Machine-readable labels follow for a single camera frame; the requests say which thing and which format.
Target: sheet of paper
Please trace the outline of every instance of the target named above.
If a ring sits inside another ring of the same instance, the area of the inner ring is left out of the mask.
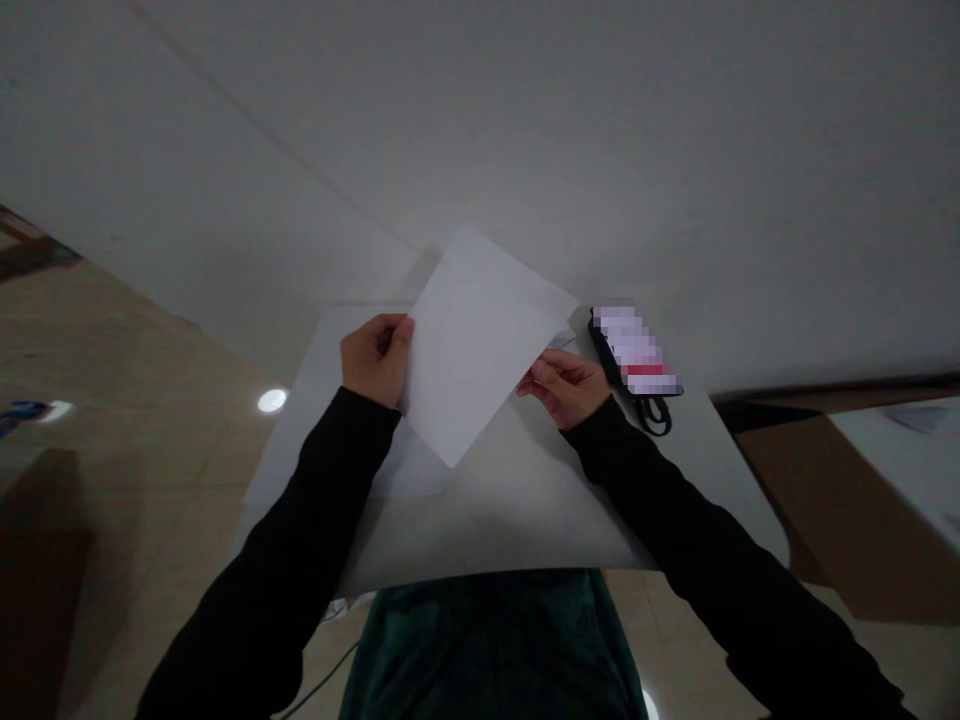
[[[304,438],[340,387],[340,339],[379,313],[406,312],[409,305],[331,305],[323,312],[290,388],[273,434],[263,451],[245,502],[272,505],[297,466]],[[370,497],[412,497],[439,492],[450,470],[401,420],[390,452],[373,478]]]
[[[454,467],[577,307],[473,228],[457,231],[410,311],[400,411]]]

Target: paper on table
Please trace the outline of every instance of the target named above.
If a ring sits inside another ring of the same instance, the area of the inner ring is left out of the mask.
[[[576,307],[575,297],[461,228],[409,313],[416,329],[400,411],[454,467]]]

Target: black cable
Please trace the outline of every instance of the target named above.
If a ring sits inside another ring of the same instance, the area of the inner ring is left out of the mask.
[[[653,410],[650,407],[651,401],[656,405],[657,410],[660,411],[660,417],[653,414]],[[634,397],[634,407],[637,410],[637,419],[640,421],[640,425],[648,433],[654,437],[663,437],[670,432],[670,428],[673,427],[673,419],[670,417],[670,411],[667,410],[667,402],[662,397],[659,395]],[[663,432],[654,432],[647,423],[647,420],[650,420],[654,425],[663,425]]]
[[[350,649],[347,650],[347,651],[343,654],[343,657],[342,657],[342,658],[340,658],[340,662],[338,662],[336,665],[333,666],[333,670],[331,670],[330,672],[328,672],[328,673],[327,673],[327,676],[326,676],[323,680],[321,680],[313,690],[311,690],[310,692],[308,692],[308,693],[304,696],[303,700],[301,700],[301,701],[298,702],[296,705],[294,705],[292,708],[290,708],[290,710],[287,712],[287,714],[284,715],[283,717],[281,717],[280,720],[287,720],[287,718],[289,718],[289,717],[290,717],[291,715],[293,715],[297,710],[299,710],[300,708],[302,708],[302,707],[303,707],[303,704],[304,704],[307,700],[309,700],[310,698],[312,698],[312,697],[314,696],[314,694],[317,692],[317,690],[319,690],[320,688],[322,688],[322,687],[324,686],[324,684],[327,682],[327,680],[329,680],[330,678],[333,677],[333,674],[340,668],[341,665],[343,665],[343,661],[346,660],[347,657],[349,657],[350,653],[352,653],[354,650],[357,649],[357,645],[359,645],[359,644],[360,644],[360,641],[357,640],[353,645],[351,645],[351,646],[350,646]]]

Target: person's right hand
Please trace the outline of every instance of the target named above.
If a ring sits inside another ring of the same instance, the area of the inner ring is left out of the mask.
[[[517,385],[517,395],[533,395],[561,430],[576,427],[610,397],[603,368],[563,350],[544,350]]]

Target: black sleeve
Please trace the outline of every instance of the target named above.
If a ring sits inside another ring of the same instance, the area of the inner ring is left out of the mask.
[[[774,718],[913,717],[846,624],[687,482],[613,397],[563,435]]]
[[[286,490],[207,590],[139,718],[268,718],[296,697],[301,651],[336,589],[400,413],[340,388]]]

